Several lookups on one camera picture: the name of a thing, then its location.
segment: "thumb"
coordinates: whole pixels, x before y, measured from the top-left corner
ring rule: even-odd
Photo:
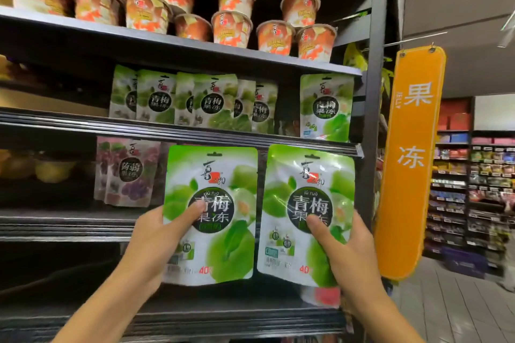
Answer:
[[[171,223],[163,226],[162,230],[168,239],[179,241],[190,229],[193,222],[200,217],[206,209],[206,203],[198,200],[192,203],[180,216],[174,218]]]
[[[306,223],[313,237],[320,243],[329,258],[336,257],[343,246],[329,231],[329,228],[320,221],[318,216],[310,214],[306,217]]]

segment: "red product box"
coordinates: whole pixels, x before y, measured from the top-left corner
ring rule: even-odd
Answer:
[[[470,129],[470,114],[456,113],[450,116],[449,129],[468,131]]]
[[[491,137],[472,137],[472,144],[492,144]]]
[[[446,131],[448,129],[449,117],[447,115],[441,115],[438,117],[438,130]]]
[[[502,145],[512,145],[512,144],[514,144],[514,141],[513,141],[513,139],[510,139],[510,138],[505,138],[505,137],[498,138],[498,137],[496,137],[496,138],[493,139],[493,143],[494,144],[502,144]]]

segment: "right hand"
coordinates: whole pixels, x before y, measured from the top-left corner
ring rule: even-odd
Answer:
[[[359,315],[388,298],[377,267],[374,238],[357,211],[345,245],[333,237],[318,216],[310,214],[306,222],[329,257],[331,270],[353,313]]]

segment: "hand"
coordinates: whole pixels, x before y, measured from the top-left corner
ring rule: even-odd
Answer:
[[[331,270],[353,313],[359,315],[367,307],[377,305],[377,301],[388,298],[377,267],[374,238],[356,211],[346,245],[331,235],[318,216],[310,214],[306,222],[329,257]]]
[[[140,216],[114,274],[135,279],[150,297],[161,285],[164,267],[177,244],[204,209],[205,202],[199,200],[166,225],[163,224],[162,206]]]

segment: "tiled floor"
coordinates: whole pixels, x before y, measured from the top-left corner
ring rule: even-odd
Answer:
[[[515,294],[422,258],[392,295],[428,343],[515,343]]]

